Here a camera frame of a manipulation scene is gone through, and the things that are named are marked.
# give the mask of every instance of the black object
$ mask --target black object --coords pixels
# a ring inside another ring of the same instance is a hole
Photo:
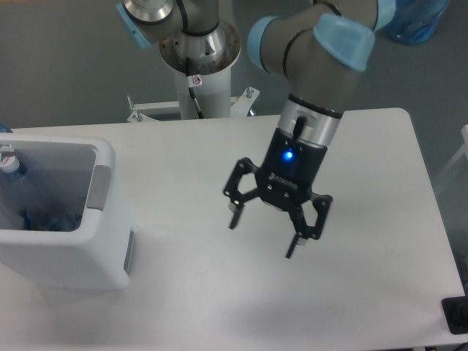
[[[444,298],[445,319],[452,334],[468,333],[468,297]]]
[[[312,182],[327,148],[302,143],[298,137],[305,126],[306,118],[299,117],[292,137],[277,128],[262,166],[254,165],[248,158],[238,160],[223,190],[224,195],[230,198],[234,213],[230,229],[237,226],[244,204],[256,197],[290,215],[295,235],[286,258],[291,257],[301,239],[320,238],[333,200],[330,195],[312,192]],[[254,174],[257,188],[242,194],[238,191],[238,185],[241,178],[249,173]],[[309,200],[317,211],[314,226],[307,225],[302,209],[302,204]]]
[[[466,346],[468,346],[468,342],[460,344],[456,349],[453,349],[453,351],[462,351]]]

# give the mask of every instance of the gray floor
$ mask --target gray floor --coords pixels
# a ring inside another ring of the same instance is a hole
[[[134,46],[115,3],[0,3],[0,121],[11,127],[118,123],[129,115],[127,94],[135,103],[176,100],[157,48]],[[222,17],[244,41],[258,18],[306,6],[307,0],[221,0]],[[468,124],[467,13],[468,1],[452,0],[435,36],[418,46],[379,33],[351,106],[407,110],[432,179],[462,144],[460,129]],[[281,111],[287,82],[258,70],[244,50],[233,68],[233,94],[249,85],[261,90],[258,113]],[[468,255],[467,184],[468,170],[438,198],[450,242],[461,256]]]

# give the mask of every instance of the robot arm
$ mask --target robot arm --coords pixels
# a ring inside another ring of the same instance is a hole
[[[219,24],[218,0],[122,0],[118,5],[149,44],[183,32],[210,34]]]
[[[395,0],[316,0],[291,18],[263,18],[254,25],[251,59],[285,76],[292,88],[262,166],[239,160],[224,188],[234,213],[231,229],[244,204],[260,197],[290,215],[295,235],[287,258],[296,245],[320,238],[333,198],[313,193],[312,183],[366,69],[375,41],[372,30],[389,22],[394,12]],[[254,173],[257,188],[241,194],[238,184],[247,173]],[[308,200],[317,211],[314,226],[303,215]]]
[[[229,116],[230,68],[241,41],[219,19],[218,0],[121,0],[116,9],[141,48],[159,43],[174,74],[182,119]]]

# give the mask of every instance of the silver metal ring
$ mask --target silver metal ring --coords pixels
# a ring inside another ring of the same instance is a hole
[[[164,20],[174,8],[174,0],[123,0],[123,3],[130,15],[148,23]]]
[[[307,125],[304,127],[299,140],[305,143],[319,146],[330,145],[335,131],[340,122],[339,119],[333,118],[321,113],[308,109],[307,107],[298,105],[291,100],[287,100],[278,122],[278,127],[289,135],[293,134],[295,121],[298,117],[307,117]]]

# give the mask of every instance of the white plastic bin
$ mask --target white plastic bin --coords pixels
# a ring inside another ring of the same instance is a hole
[[[115,177],[112,146],[98,138],[7,133],[0,146],[12,146],[28,172],[81,218],[76,230],[46,232],[23,230],[17,209],[2,212],[0,262],[49,287],[125,287],[137,226]],[[0,210],[11,210],[4,187]]]

